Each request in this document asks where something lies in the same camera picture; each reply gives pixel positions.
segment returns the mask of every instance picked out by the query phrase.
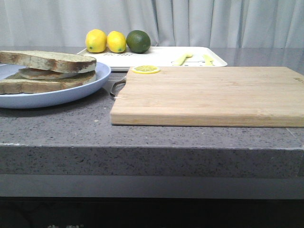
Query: bamboo cutting board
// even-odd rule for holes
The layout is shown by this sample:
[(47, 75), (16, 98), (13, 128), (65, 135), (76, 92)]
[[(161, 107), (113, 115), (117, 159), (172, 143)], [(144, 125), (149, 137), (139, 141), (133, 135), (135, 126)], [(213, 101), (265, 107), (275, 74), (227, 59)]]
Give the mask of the bamboo cutting board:
[(112, 124), (304, 127), (304, 76), (287, 67), (129, 70)]

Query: sandwich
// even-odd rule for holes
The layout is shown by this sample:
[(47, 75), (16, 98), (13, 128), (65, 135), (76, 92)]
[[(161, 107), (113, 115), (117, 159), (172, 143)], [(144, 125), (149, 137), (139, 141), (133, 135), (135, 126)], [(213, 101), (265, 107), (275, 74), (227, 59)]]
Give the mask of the sandwich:
[(0, 51), (0, 63), (25, 66), (0, 79), (0, 94), (36, 94), (69, 89), (96, 80), (96, 59), (47, 51)]

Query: countertop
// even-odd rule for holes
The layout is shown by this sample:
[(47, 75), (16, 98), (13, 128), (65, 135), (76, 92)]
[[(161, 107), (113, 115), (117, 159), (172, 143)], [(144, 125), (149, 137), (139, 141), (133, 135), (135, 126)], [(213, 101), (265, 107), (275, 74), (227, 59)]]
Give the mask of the countertop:
[[(211, 50), (228, 66), (304, 75), (304, 49)], [(304, 128), (111, 125), (109, 90), (125, 74), (68, 104), (0, 108), (0, 196), (304, 199)]]

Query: gray granite countertop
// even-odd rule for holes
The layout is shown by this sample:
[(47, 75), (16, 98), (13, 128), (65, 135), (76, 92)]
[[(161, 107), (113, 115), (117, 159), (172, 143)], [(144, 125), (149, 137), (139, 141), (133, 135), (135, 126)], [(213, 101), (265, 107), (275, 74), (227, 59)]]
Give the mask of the gray granite countertop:
[[(0, 47), (77, 53), (82, 47)], [(212, 48), (228, 66), (304, 74), (304, 49)], [(304, 177), (303, 128), (118, 126), (109, 90), (38, 109), (0, 108), (0, 174), (294, 179)]]

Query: light blue plate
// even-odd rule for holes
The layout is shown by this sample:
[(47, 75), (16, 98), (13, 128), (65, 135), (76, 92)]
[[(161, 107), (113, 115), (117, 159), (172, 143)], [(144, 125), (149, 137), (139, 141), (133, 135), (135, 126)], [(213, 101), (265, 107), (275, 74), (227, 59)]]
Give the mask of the light blue plate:
[[(16, 72), (24, 66), (0, 65), (0, 80)], [(88, 96), (99, 90), (109, 78), (111, 69), (108, 65), (97, 62), (97, 80), (86, 85), (40, 94), (0, 95), (0, 108), (42, 108), (60, 105)]]

